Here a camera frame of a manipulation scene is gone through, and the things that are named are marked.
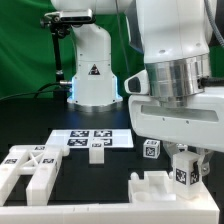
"small white cube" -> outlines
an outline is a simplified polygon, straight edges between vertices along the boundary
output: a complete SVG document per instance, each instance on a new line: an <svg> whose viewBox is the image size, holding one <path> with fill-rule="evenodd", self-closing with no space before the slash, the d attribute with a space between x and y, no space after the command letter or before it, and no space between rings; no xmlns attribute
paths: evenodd
<svg viewBox="0 0 224 224"><path fill-rule="evenodd" d="M160 154L160 141L147 139L143 145L143 157L157 159Z"/></svg>
<svg viewBox="0 0 224 224"><path fill-rule="evenodd" d="M188 145L177 144L177 149L178 149L180 152L188 151Z"/></svg>

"white cube with marker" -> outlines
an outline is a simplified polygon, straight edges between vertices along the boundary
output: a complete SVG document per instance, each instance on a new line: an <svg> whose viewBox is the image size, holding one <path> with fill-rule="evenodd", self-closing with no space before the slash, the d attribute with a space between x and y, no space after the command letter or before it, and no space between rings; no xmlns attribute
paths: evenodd
<svg viewBox="0 0 224 224"><path fill-rule="evenodd" d="M147 139L143 144L143 157L157 159L160 155L160 141Z"/></svg>

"green screen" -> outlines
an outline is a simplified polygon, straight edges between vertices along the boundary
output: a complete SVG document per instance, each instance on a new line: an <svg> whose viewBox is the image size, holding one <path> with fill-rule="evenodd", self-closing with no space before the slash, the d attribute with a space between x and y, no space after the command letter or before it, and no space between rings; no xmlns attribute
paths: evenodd
<svg viewBox="0 0 224 224"><path fill-rule="evenodd" d="M55 61L51 33L40 27L40 18L54 11L50 0L5 0L0 7L0 97L36 91L46 83L55 82ZM117 17L97 16L99 26L106 29L112 40L112 70L118 77L118 90L125 93L123 82L128 78L120 44ZM126 19L121 15L121 27L131 75L144 68L143 56L128 45ZM60 40L65 78L75 74L75 57L69 36ZM211 49L214 76L224 71L224 50Z"/></svg>

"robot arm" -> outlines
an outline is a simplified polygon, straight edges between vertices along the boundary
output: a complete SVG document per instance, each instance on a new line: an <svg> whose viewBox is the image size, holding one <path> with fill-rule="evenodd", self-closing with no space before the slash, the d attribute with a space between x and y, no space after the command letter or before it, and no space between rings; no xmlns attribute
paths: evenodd
<svg viewBox="0 0 224 224"><path fill-rule="evenodd" d="M224 88L200 86L211 73L204 1L136 3L150 96L130 97L135 132L223 152Z"/></svg>
<svg viewBox="0 0 224 224"><path fill-rule="evenodd" d="M131 1L118 1L119 11L124 11ZM117 12L115 2L52 0L52 4L59 11L46 14L45 17L53 17L54 25L65 24L75 34L72 41L76 56L76 74L71 82L72 94L67 100L69 107L85 112L108 111L119 107L122 97L117 93L117 78L111 70L110 35L94 24L95 14Z"/></svg>

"black table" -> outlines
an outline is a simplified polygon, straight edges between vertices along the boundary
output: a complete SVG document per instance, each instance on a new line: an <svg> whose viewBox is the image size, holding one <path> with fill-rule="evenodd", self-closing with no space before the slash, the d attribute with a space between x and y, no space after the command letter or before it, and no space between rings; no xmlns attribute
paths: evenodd
<svg viewBox="0 0 224 224"><path fill-rule="evenodd" d="M127 100L123 107L103 113L83 113L53 99L13 99L0 102L0 160L13 145L45 144L53 129L131 129ZM164 149L157 160L145 159L145 138L133 133L133 149L106 149L104 165L89 165L88 149L71 150L63 162L49 205L128 202L128 179L132 172L171 170ZM224 223L224 154L215 152L211 173L204 183L220 208ZM30 176L21 176L5 206L26 205L25 189Z"/></svg>

